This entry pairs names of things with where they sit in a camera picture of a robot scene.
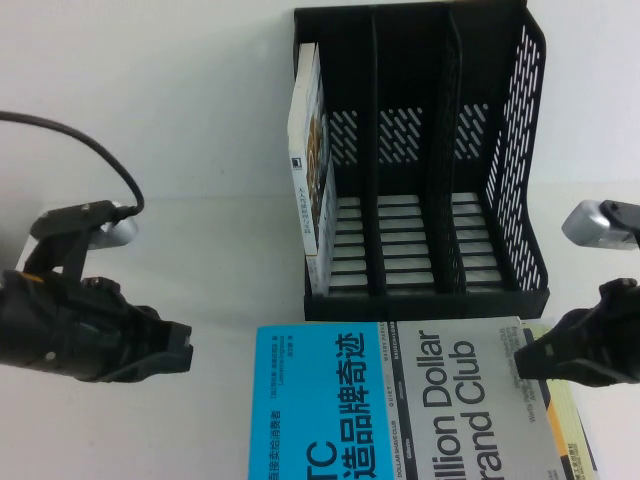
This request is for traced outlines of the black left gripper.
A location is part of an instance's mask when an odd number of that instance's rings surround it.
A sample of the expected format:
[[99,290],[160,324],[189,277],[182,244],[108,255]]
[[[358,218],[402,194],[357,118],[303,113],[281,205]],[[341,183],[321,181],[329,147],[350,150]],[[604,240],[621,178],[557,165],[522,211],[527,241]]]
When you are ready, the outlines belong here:
[[138,383],[189,372],[191,334],[191,326],[129,304],[104,279],[91,284],[15,270],[1,276],[3,366],[90,383]]

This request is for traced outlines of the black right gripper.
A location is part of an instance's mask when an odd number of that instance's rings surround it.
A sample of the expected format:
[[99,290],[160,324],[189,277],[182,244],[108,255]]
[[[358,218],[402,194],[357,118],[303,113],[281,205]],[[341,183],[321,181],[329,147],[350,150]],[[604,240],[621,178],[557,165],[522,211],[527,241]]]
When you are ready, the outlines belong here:
[[596,305],[569,311],[514,354],[521,378],[584,386],[639,382],[639,284],[618,278],[599,293]]

